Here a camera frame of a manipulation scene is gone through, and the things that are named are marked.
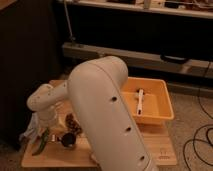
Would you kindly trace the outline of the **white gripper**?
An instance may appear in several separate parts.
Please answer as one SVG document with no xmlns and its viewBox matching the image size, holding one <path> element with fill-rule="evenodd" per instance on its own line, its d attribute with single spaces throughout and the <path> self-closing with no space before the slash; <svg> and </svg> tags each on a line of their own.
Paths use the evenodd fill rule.
<svg viewBox="0 0 213 171">
<path fill-rule="evenodd" d="M 63 124 L 59 115 L 57 113 L 55 106 L 50 106 L 44 110 L 36 112 L 38 117 L 38 128 L 53 128 L 53 129 L 63 129 Z"/>
</svg>

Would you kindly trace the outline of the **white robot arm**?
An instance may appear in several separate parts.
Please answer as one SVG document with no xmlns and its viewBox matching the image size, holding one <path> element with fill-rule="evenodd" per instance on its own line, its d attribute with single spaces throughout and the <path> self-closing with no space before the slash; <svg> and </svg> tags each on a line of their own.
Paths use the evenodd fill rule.
<svg viewBox="0 0 213 171">
<path fill-rule="evenodd" d="M 121 94 L 127 79 L 128 68 L 120 58 L 89 60 L 59 86 L 34 92 L 27 106 L 38 112 L 70 100 L 102 171 L 159 171 Z"/>
</svg>

